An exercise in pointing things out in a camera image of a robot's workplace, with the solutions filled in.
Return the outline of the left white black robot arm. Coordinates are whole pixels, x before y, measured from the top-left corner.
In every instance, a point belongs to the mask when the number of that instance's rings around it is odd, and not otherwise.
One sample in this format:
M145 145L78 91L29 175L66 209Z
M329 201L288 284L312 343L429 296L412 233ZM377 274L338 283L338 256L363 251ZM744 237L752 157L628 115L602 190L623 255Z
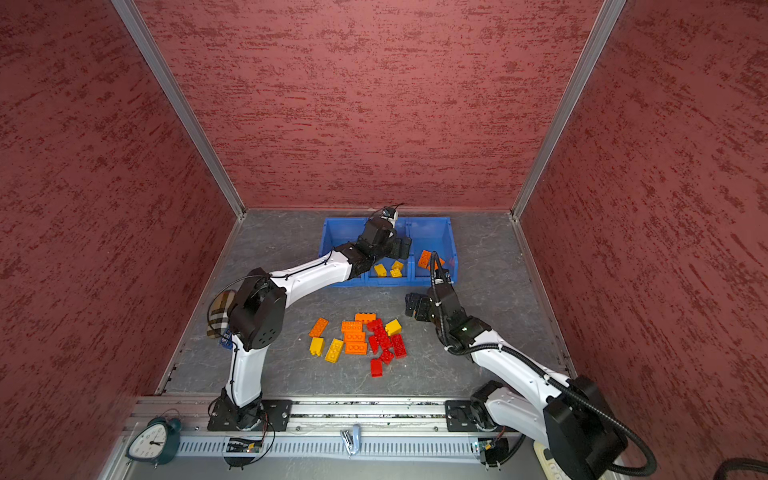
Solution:
M269 346L281 333L285 311L296 301L327 286L368 272L376 262L406 258L411 239L396 230L398 207L371 214L354 242L333 248L324 257L297 267L249 272L227 310L232 335L229 379L214 403L214 420L252 430L264 422L262 373Z

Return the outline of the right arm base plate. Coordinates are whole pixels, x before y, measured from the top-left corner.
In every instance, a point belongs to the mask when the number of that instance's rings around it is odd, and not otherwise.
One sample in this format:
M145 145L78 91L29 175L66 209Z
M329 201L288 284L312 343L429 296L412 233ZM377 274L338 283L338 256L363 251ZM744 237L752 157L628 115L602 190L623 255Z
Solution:
M498 433L503 427L495 423L484 407L471 400L444 402L446 427L449 432Z

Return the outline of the blue three-compartment bin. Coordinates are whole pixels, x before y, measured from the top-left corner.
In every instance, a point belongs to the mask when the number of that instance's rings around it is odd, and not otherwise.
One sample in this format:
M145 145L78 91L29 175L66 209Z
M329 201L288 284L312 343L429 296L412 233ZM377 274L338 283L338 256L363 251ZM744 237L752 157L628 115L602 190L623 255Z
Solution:
M387 255L375 261L371 268L348 281L342 287L428 287L430 271L428 257L436 252L450 280L459 280L459 258L448 217L400 217L395 224L395 236L386 244Z

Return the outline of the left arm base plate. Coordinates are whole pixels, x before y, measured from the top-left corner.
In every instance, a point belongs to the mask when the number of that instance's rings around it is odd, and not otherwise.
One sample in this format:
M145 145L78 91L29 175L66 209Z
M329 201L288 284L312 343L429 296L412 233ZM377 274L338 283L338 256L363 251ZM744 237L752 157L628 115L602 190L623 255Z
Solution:
M208 408L208 431L250 432L269 429L284 432L291 416L291 400L257 400L245 407L228 398L214 399Z

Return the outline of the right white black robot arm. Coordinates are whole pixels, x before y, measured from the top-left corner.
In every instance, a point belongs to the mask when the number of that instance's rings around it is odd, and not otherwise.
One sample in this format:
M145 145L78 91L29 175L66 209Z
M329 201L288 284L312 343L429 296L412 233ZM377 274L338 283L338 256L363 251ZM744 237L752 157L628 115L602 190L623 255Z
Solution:
M598 479L607 471L649 477L657 471L651 448L615 417L592 380L543 366L467 314L443 268L430 282L426 293L406 295L406 315L432 323L447 353L497 377L473 399L478 427L510 427L539 442L571 479Z

